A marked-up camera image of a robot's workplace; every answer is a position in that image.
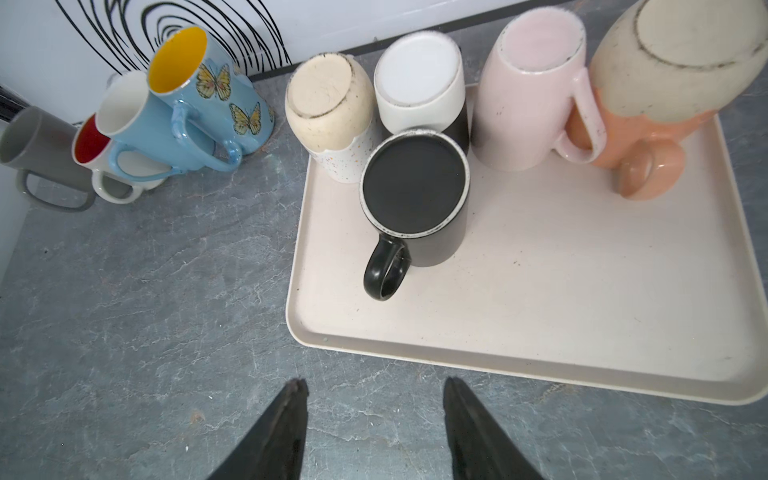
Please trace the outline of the white black mug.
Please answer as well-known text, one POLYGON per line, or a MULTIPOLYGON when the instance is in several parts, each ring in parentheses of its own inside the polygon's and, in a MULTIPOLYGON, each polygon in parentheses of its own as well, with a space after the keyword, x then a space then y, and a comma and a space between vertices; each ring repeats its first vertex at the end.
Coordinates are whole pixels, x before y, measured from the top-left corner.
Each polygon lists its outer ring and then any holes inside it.
POLYGON ((392 43, 374 71, 381 122, 389 135, 426 128, 470 146, 460 47, 448 35, 420 31, 392 43))

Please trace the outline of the white red mug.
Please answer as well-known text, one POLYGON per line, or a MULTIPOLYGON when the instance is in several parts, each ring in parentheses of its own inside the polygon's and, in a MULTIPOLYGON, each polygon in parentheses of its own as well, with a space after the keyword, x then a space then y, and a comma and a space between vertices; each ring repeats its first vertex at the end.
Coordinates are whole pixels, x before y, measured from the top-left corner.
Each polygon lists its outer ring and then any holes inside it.
MULTIPOLYGON (((137 200, 142 193, 157 188, 166 179, 148 182, 134 182, 119 176, 109 165, 108 157, 117 142, 100 133, 92 114, 78 129, 71 144, 73 160, 91 171, 91 185, 105 201, 125 205, 137 200)), ((150 176, 170 170, 168 165, 158 163, 136 151, 123 152, 120 165, 134 176, 150 176)))

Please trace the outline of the grey mug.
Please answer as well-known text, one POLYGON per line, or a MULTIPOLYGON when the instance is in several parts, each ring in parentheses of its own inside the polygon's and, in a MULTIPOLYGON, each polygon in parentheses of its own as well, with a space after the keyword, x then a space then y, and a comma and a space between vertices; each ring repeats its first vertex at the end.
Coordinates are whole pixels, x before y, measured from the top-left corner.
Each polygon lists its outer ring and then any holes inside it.
POLYGON ((95 203, 97 192, 92 186, 92 171, 72 158, 76 134, 74 125, 35 106, 17 113, 5 128, 1 136, 1 163, 17 171, 17 189, 30 203, 64 213, 83 212, 95 203), (80 191, 86 199, 76 207, 45 201, 29 189, 31 175, 80 191))

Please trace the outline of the cream speckled mug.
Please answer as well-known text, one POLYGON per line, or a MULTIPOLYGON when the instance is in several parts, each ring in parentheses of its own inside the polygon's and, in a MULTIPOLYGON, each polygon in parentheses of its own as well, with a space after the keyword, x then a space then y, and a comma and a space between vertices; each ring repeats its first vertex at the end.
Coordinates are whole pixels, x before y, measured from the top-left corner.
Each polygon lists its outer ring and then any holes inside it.
POLYGON ((385 130, 373 84, 355 58, 321 53, 306 60, 290 77, 284 105, 311 158, 335 181, 358 183, 385 130))

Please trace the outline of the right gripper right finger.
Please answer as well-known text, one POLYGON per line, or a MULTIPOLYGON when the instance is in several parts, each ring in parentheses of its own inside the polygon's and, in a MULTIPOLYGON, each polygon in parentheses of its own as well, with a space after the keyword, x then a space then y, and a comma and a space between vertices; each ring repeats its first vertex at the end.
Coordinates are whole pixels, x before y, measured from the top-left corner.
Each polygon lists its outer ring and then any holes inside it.
POLYGON ((454 479, 543 479, 461 378, 446 379, 443 407, 454 479))

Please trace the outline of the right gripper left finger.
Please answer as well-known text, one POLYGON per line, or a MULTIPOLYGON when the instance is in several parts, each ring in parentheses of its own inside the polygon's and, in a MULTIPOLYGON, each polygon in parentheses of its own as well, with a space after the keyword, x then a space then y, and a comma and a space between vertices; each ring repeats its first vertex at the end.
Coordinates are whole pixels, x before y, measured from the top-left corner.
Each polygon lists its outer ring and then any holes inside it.
POLYGON ((299 479, 308 424, 309 390, 289 380, 209 479, 299 479))

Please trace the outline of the blue butterfly mug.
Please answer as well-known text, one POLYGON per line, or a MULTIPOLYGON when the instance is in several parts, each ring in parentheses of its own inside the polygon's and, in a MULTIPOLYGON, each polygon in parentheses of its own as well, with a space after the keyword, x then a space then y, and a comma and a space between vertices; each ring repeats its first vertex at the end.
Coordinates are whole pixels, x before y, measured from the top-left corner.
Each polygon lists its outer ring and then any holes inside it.
POLYGON ((205 166, 233 171, 272 135, 276 113, 205 29, 176 32, 155 53, 147 82, 172 108, 176 141, 205 166))

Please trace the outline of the pink mug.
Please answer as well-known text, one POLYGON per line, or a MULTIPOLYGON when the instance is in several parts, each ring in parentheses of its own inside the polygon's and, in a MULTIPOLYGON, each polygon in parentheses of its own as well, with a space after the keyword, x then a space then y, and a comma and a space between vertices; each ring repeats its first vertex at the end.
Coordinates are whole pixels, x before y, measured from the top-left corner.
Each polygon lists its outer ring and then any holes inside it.
POLYGON ((510 21, 481 73, 471 145, 501 171, 530 169, 556 151, 577 164, 595 161, 607 132, 586 67, 586 30, 569 10, 547 6, 510 21))

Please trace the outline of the cream peach mug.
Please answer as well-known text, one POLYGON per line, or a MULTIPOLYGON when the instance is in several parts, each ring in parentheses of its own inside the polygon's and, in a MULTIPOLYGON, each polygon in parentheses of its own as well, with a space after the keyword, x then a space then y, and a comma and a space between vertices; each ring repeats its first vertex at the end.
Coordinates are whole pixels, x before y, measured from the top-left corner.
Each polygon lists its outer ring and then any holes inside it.
POLYGON ((767 63, 764 1, 638 1, 589 64, 607 143, 597 167, 616 191, 651 200, 680 178, 680 143, 756 79, 767 63))

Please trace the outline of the light blue mug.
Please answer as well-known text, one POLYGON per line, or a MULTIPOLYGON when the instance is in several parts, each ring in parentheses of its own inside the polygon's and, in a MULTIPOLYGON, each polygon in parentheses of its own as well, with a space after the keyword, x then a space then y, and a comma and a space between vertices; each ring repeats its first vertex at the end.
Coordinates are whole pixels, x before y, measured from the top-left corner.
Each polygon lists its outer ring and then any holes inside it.
POLYGON ((237 169, 243 159, 241 147, 222 141, 228 159, 215 157, 216 141, 192 124, 198 117, 186 101, 167 105, 151 92, 144 72, 132 71, 114 77, 95 122, 98 131, 115 142, 108 155, 110 167, 133 182, 161 180, 204 167, 221 172, 237 169), (127 152, 138 152, 168 169, 147 175, 137 167, 125 169, 120 157, 127 152))

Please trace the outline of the beige plastic tray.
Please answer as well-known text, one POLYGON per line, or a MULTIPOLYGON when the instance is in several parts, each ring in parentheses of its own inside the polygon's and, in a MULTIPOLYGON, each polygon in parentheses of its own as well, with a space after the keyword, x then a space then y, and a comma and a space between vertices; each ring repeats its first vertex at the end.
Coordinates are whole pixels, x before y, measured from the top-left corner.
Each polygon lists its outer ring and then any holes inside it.
POLYGON ((721 124, 683 143, 666 194, 629 201, 609 171, 556 155, 471 165, 457 252, 363 288, 378 235, 353 184, 308 164, 286 323, 316 348, 694 401, 767 393, 767 301, 721 124))

